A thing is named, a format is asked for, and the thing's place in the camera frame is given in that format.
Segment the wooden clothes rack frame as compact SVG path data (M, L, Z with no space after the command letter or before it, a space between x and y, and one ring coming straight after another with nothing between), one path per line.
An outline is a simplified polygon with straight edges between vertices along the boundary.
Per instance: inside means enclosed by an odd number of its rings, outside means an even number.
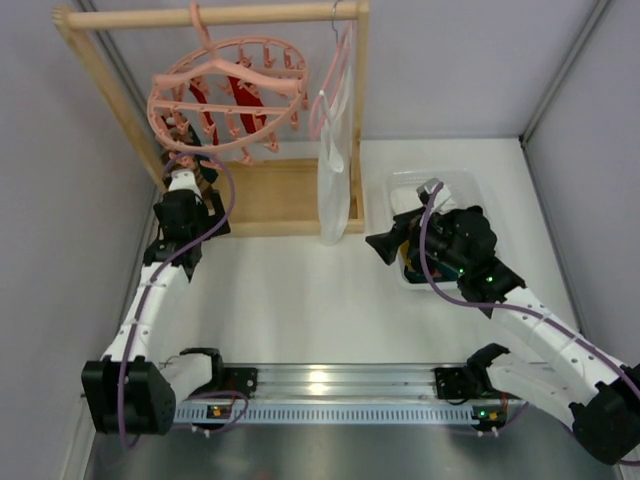
M208 29L218 25L275 24L330 21L333 3L297 3L272 6L201 7L200 15ZM121 88L110 74L106 63L90 40L90 33L110 29L142 29L190 27L189 7L165 10L126 10L113 12L76 12L57 7L52 12L53 22L61 37L75 53L96 87L109 105L129 142L137 152L146 170L157 185L163 184L164 167L161 153L164 148L156 139L147 120L141 126L136 120ZM367 63L370 5L366 1L340 2L337 20L355 23L355 43L352 50L352 146L350 187L351 203L345 234L364 230L365 213L361 183L360 148L364 110L364 94L357 87L364 77ZM310 110L315 97L310 97ZM253 162L240 163L237 152L220 155L200 154L207 158L206 168L229 170L233 182L227 188L233 203L231 222L233 231L242 237L319 235L320 222L317 207L318 157L283 159L278 152L271 153L262 145L250 148ZM178 153L187 156L193 151Z

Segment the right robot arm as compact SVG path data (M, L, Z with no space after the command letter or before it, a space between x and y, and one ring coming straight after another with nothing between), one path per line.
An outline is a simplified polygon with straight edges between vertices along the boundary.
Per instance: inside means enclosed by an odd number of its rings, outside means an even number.
M428 284L434 269L453 274L459 297L446 301L477 309L515 336L542 365L492 343L462 370L473 395L518 397L558 420L593 458L626 462L639 446L639 369L598 349L547 308L496 253L497 236L481 207L446 213L418 208L394 217L391 229L369 235L381 260L403 259Z

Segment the pink round clip hanger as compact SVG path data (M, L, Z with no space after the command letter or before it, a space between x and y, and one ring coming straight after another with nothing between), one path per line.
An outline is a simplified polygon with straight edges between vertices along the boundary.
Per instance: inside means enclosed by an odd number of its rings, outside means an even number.
M146 114L156 139L164 148L178 153L237 152L245 165L253 162L250 148L254 144L278 152L278 131L283 127L298 129L299 114L309 107L309 71L304 55L279 38L214 40L202 21L198 3L190 5L189 13L199 48L152 78ZM263 107L238 106L229 77L252 83ZM266 123L256 133L247 134L241 114L265 115ZM174 141L164 118L172 118L180 133L192 126L201 146Z

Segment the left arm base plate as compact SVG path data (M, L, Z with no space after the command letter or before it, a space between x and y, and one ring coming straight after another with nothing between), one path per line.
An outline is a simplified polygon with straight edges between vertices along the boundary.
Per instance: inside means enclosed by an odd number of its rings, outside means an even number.
M242 393L252 398L258 386L258 369L254 367L225 367L222 389Z

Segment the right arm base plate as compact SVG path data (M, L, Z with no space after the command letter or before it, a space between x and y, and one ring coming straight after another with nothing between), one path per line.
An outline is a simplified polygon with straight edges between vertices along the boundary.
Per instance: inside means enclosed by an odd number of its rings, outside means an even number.
M454 405L498 396L486 372L474 367L438 367L434 376L437 398Z

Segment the green reindeer sock in basket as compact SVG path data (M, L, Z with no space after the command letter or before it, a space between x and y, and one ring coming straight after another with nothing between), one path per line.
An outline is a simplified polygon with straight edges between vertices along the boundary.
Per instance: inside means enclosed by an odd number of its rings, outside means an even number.
M409 241L406 241L400 249L404 261L404 276L411 284L427 284L426 277L422 271L422 266L418 258L419 254L415 253ZM426 258L429 272L434 281L443 279L442 273L436 264L429 258Z

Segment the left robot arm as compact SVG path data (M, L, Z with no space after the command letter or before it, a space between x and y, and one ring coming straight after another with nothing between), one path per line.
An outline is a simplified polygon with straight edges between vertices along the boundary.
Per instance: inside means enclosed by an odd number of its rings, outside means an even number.
M164 435L179 403L222 385L224 363L216 348L185 348L173 365L161 362L201 245L230 233L228 213L218 192L205 203L189 188L164 194L153 210L159 227L144 251L133 302L110 346L81 373L93 425L103 434Z

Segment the aluminium mounting rail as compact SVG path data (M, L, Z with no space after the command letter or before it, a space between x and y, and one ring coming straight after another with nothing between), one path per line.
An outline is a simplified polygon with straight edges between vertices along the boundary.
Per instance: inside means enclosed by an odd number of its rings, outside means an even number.
M227 364L214 368L210 358L174 359L160 370L178 402L211 401L216 395L227 400L246 397L222 389L225 367L257 368L255 404L364 404L448 403L437 398L434 369L467 365L485 371L495 399L470 400L494 403L501 396L520 401L556 405L587 404L608 388L628 391L630 369L611 368L592 355L573 358L568 368L529 363L514 355L492 361L468 360L462 364Z

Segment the white mesh laundry bag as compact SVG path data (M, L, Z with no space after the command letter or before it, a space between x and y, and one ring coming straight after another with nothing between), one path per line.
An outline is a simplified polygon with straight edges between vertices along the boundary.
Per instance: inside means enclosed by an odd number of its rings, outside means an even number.
M318 138L317 207L320 238L327 245L333 245L342 238L349 220L354 43L355 23L350 64Z

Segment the red sock with trim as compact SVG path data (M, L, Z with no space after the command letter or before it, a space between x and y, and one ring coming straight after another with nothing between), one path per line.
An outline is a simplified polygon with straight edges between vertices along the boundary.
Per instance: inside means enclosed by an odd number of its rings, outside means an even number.
M263 107L259 91L252 83L243 83L237 77L229 77L228 81L238 106ZM247 134L256 133L266 123L265 115L241 114L240 119Z

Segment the brown striped green sock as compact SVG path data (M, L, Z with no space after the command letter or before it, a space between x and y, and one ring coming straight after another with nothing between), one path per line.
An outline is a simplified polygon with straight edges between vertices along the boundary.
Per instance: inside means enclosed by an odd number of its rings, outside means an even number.
M180 141L189 146L201 146L201 141L192 126L189 126L185 133L180 133L172 118L164 118L164 121L165 125L168 127L169 133L171 134L171 138L174 141ZM175 155L178 155L177 151L167 149L162 151L161 162L164 167L164 184L169 186L170 175L173 171L189 169L194 173L196 184L198 185L202 195L208 196L212 190L213 184L218 179L218 171L215 168L211 169L203 167L202 162L207 161L207 158L200 154L185 156L168 167L167 164Z

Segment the white plastic laundry basket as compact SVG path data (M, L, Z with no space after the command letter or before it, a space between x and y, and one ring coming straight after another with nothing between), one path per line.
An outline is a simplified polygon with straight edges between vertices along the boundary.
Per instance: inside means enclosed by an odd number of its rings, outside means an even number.
M418 210L422 217L422 201L417 189L423 184L442 182L444 188L434 204L433 213L444 214L453 209L474 205L484 206L480 186L474 176L463 169L407 170L389 175L383 186L383 205L386 219L391 223L392 237L398 244L394 267L399 284L408 290L433 291L424 277L416 276L406 260L409 237L405 233L405 221L396 222L395 216Z

